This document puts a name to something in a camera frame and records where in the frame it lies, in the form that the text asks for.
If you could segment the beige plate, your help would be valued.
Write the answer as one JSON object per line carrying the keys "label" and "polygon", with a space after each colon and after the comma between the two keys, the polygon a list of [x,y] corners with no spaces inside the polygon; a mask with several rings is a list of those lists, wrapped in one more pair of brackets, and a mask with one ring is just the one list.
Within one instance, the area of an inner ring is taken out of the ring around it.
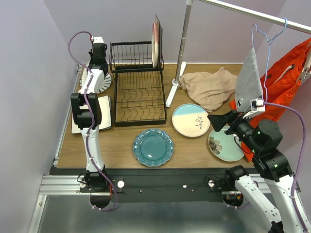
{"label": "beige plate", "polygon": [[173,127],[186,137],[200,137],[210,128],[207,111],[197,104],[182,104],[172,115]]}

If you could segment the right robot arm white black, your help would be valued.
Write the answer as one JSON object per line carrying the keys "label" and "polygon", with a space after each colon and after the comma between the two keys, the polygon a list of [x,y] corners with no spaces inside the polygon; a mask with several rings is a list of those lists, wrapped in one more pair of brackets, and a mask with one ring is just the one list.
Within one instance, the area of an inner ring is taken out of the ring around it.
{"label": "right robot arm white black", "polygon": [[226,134],[235,134],[251,150],[254,168],[269,187],[275,203],[267,199],[243,166],[225,171],[224,186],[243,194],[268,232],[309,233],[311,223],[297,197],[298,173],[292,171],[288,159],[277,148],[283,138],[278,124],[264,119],[254,128],[235,110],[209,115],[208,119],[217,132],[229,125]]}

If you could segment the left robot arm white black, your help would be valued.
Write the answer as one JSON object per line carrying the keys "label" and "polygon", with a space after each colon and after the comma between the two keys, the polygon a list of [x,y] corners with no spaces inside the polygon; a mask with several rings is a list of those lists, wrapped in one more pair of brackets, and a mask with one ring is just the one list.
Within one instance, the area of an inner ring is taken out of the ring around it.
{"label": "left robot arm white black", "polygon": [[70,97],[73,121],[81,131],[86,150],[85,184],[97,192],[102,192],[108,187],[99,145],[102,113],[97,95],[108,73],[106,50],[107,44],[104,42],[92,42],[90,62],[86,66],[87,78],[80,91],[71,94]]}

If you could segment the teal scalloped plate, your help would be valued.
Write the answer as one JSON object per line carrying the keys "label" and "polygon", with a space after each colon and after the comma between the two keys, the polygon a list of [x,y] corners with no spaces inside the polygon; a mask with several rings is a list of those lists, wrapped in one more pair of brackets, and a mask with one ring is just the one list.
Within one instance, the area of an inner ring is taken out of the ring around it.
{"label": "teal scalloped plate", "polygon": [[173,156],[174,144],[169,134],[160,129],[148,129],[138,134],[133,142],[133,154],[147,167],[159,167]]}

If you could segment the mint green plate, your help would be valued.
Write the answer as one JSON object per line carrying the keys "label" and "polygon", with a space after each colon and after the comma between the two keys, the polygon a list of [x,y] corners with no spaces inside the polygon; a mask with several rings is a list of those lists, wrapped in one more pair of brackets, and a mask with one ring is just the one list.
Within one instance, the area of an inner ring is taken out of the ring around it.
{"label": "mint green plate", "polygon": [[208,136],[208,146],[219,159],[225,162],[236,162],[244,157],[244,153],[236,135],[225,133],[229,128],[229,126],[224,126],[219,132],[212,130]]}

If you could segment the pink plate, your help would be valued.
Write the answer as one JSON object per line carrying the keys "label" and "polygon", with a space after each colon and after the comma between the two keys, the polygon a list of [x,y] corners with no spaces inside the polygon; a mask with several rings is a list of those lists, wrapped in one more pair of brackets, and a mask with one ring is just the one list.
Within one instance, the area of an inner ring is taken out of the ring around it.
{"label": "pink plate", "polygon": [[152,26],[152,64],[156,68],[159,63],[159,22]]}

